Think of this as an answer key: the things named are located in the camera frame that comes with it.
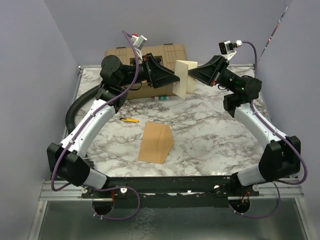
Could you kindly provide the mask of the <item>brown paper envelope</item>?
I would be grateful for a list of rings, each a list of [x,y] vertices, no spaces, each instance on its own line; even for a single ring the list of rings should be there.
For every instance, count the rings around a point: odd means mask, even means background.
[[[164,164],[173,145],[174,139],[168,124],[146,122],[137,159]]]

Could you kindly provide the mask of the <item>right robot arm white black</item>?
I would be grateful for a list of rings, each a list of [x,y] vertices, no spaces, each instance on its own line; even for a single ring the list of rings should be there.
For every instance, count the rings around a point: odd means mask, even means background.
[[[252,105],[259,97],[262,82],[249,76],[239,76],[227,67],[229,61],[215,55],[209,62],[189,70],[189,76],[207,86],[222,86],[231,93],[223,98],[223,107],[231,117],[241,122],[263,147],[259,163],[234,173],[229,189],[240,196],[248,186],[278,181],[301,169],[301,142],[296,136],[287,136],[275,128]]]

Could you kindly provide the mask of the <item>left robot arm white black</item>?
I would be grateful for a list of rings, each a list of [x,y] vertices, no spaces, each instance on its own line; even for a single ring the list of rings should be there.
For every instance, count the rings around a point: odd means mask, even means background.
[[[65,139],[48,146],[47,157],[52,179],[59,177],[77,187],[93,188],[94,193],[103,198],[110,193],[111,186],[107,175],[90,168],[85,162],[89,146],[123,106],[135,83],[146,81],[156,89],[178,82],[180,78],[174,71],[158,64],[150,53],[135,66],[124,65],[117,56],[108,55],[101,62],[100,76],[102,81],[90,110]]]

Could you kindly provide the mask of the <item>white green glue stick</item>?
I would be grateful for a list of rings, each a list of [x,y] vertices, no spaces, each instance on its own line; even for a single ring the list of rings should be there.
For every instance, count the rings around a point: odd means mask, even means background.
[[[154,99],[156,101],[167,101],[170,99],[170,97],[169,96],[155,96]]]

